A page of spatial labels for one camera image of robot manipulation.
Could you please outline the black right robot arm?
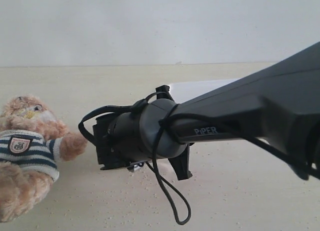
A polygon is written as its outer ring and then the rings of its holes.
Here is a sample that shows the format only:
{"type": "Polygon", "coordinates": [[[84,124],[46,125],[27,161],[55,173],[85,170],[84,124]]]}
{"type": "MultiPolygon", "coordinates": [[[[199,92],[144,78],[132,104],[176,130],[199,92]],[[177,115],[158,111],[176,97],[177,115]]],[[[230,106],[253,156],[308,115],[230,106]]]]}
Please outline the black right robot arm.
{"type": "Polygon", "coordinates": [[[303,180],[320,176],[320,45],[186,102],[141,99],[109,107],[93,127],[106,170],[169,159],[188,177],[192,143],[246,140],[303,180]]]}

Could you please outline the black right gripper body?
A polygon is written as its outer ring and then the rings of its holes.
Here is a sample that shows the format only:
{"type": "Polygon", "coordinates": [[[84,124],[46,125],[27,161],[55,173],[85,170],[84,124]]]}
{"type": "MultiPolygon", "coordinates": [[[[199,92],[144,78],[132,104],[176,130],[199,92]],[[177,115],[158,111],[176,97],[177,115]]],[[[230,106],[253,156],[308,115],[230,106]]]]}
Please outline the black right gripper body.
{"type": "Polygon", "coordinates": [[[97,117],[93,128],[96,156],[100,170],[116,170],[129,168],[131,162],[114,149],[115,139],[112,134],[112,125],[118,115],[102,115],[97,117]]]}

